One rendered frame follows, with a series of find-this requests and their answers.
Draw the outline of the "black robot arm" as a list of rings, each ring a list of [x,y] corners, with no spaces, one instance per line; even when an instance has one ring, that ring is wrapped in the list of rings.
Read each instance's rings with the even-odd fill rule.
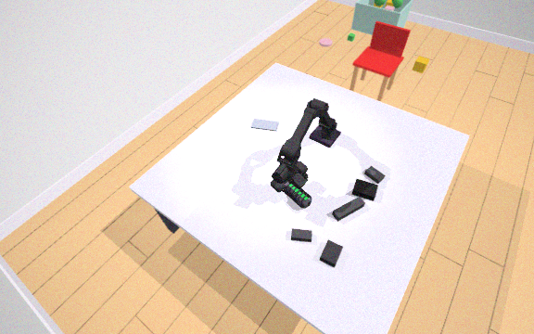
[[[319,117],[319,126],[322,131],[320,137],[330,139],[334,130],[337,129],[336,119],[333,119],[328,114],[328,103],[314,98],[307,103],[307,107],[303,112],[303,116],[291,138],[287,139],[281,147],[277,161],[280,165],[273,172],[272,178],[276,183],[283,184],[289,174],[297,167],[300,157],[301,142],[308,132],[313,119]],[[281,158],[284,156],[284,158]],[[299,171],[290,176],[288,183],[293,184],[297,189],[301,189],[309,180],[307,173],[299,174]]]

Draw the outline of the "dark grey unit with label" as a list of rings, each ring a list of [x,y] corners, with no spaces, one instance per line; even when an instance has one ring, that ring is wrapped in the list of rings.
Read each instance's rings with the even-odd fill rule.
[[[311,205],[312,197],[302,188],[297,189],[292,183],[289,184],[288,182],[285,183],[285,186],[286,188],[284,189],[284,192],[294,200],[300,208],[308,208]]]

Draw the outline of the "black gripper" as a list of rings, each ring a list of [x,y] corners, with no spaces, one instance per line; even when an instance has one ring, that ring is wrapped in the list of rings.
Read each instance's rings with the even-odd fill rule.
[[[296,173],[296,171],[299,171],[299,174],[306,173],[306,172],[308,172],[308,167],[304,163],[302,163],[301,161],[298,161],[296,169],[289,174],[289,176],[286,178],[286,180],[285,180],[285,182],[283,184],[276,183],[273,180],[270,183],[271,187],[275,191],[277,191],[278,193],[280,193],[281,191],[284,192],[284,189],[286,188],[285,183],[288,182],[290,176],[292,174],[294,175]]]

